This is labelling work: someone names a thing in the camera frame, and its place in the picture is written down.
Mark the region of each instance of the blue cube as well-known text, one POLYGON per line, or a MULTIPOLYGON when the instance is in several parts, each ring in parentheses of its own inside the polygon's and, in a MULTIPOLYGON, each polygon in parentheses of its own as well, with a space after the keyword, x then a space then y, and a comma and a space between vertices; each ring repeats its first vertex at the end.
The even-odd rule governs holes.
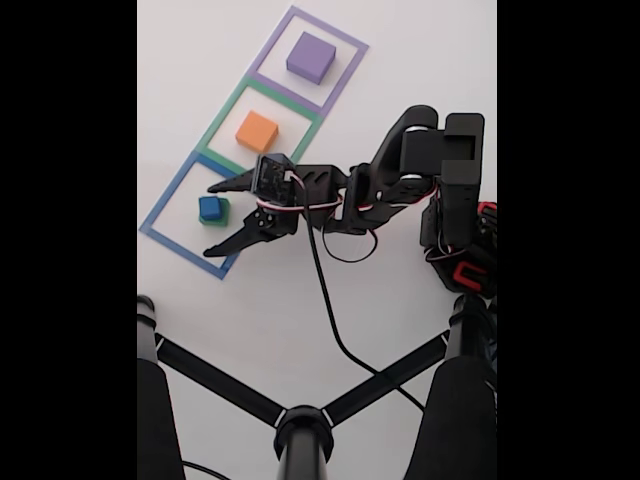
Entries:
POLYGON ((200 217, 203 220, 220 220, 222 205, 218 197, 200 197, 200 217))

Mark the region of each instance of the black metal rod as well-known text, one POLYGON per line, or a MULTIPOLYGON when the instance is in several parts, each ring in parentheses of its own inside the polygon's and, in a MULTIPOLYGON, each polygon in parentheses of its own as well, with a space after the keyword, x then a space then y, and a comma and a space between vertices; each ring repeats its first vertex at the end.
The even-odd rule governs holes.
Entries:
MULTIPOLYGON (((411 380, 444 358, 446 345, 441 338, 442 335, 448 335, 448 330, 391 364, 381 373, 400 385, 411 380)), ((335 427, 393 390, 394 387, 387 378, 376 375, 331 402, 324 410, 335 427)))
POLYGON ((489 344, 495 338, 495 326, 484 300, 471 294, 458 297, 449 325, 445 360, 460 356, 489 360, 489 344))
MULTIPOLYGON (((158 343, 162 338, 164 337, 156 334, 158 343)), ((158 360, 271 427, 275 427, 284 410, 284 407, 273 400, 167 338, 164 338, 158 349, 158 360)))
POLYGON ((137 480, 185 480, 171 396, 154 344, 155 312, 138 296, 137 480))
POLYGON ((309 428, 294 428, 280 457, 278 480, 326 480, 322 443, 309 428))

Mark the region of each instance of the purple square outline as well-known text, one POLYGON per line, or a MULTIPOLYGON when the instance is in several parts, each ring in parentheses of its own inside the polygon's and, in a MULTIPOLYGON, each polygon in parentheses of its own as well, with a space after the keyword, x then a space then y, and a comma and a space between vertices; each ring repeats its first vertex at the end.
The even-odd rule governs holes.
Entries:
POLYGON ((258 82, 262 83, 263 85, 266 85, 272 90, 275 90, 276 92, 279 92, 282 95, 289 97, 294 102, 302 105, 303 107, 311 110, 312 112, 317 113, 323 117, 326 117, 329 111, 331 110, 331 108, 333 107, 333 105, 338 100, 338 97, 342 93, 342 90, 344 90, 344 87, 347 85, 347 82, 353 75, 353 72, 355 72, 356 68, 358 68, 358 65, 362 61, 362 58, 364 57, 364 54, 368 49, 369 49, 369 46, 367 44, 353 38, 351 35, 347 35, 343 31, 338 30, 335 27, 332 27, 328 23, 323 22, 322 20, 314 17, 313 15, 310 15, 307 12, 300 10, 298 7, 291 7, 287 11, 287 13, 284 15, 284 17, 282 17, 282 20, 280 20, 280 23, 278 24, 276 29, 273 31, 273 33, 269 37, 269 40, 267 40, 267 43, 264 45, 264 47, 262 47, 262 50, 260 50, 260 53, 258 54, 256 59, 253 61, 251 66, 249 67, 249 70, 247 70, 247 75, 257 80, 258 82), (260 65, 262 65, 262 62, 264 62, 264 59, 267 58, 267 55, 269 55, 269 52, 271 51, 271 49, 273 49, 273 46, 276 44, 276 42, 278 41, 282 33, 285 31, 285 29, 287 28, 287 25, 289 25, 289 22, 293 17, 300 17, 302 20, 309 22, 311 25, 321 28, 325 32, 330 33, 334 37, 337 37, 340 40, 346 43, 349 43, 358 49, 356 51, 356 54, 351 59, 351 62, 349 63, 349 65, 347 65, 347 68, 342 73, 342 76, 336 83, 335 87, 333 87, 333 90, 329 94, 329 97, 327 98, 327 100, 324 102, 324 105, 322 106, 316 105, 315 103, 311 102, 310 100, 307 100, 303 96, 298 95, 297 93, 289 90, 287 87, 280 85, 279 83, 274 82, 273 80, 258 73, 258 68, 260 68, 260 65))

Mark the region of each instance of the black foam grip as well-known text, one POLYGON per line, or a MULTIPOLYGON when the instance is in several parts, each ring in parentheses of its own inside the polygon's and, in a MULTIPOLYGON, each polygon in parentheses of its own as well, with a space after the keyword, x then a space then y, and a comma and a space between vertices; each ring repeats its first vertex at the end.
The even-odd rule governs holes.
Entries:
POLYGON ((405 480, 497 478, 497 378, 482 361, 456 357, 437 370, 405 480))
POLYGON ((137 480, 185 480, 169 386, 155 363, 138 359, 137 480))

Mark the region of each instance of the purple cube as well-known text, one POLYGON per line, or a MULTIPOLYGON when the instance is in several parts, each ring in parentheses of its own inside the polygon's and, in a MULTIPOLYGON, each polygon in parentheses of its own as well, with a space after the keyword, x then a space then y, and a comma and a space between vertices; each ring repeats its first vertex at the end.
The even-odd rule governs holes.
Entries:
POLYGON ((287 57, 287 70, 320 85, 336 58, 336 47, 303 32, 287 57))

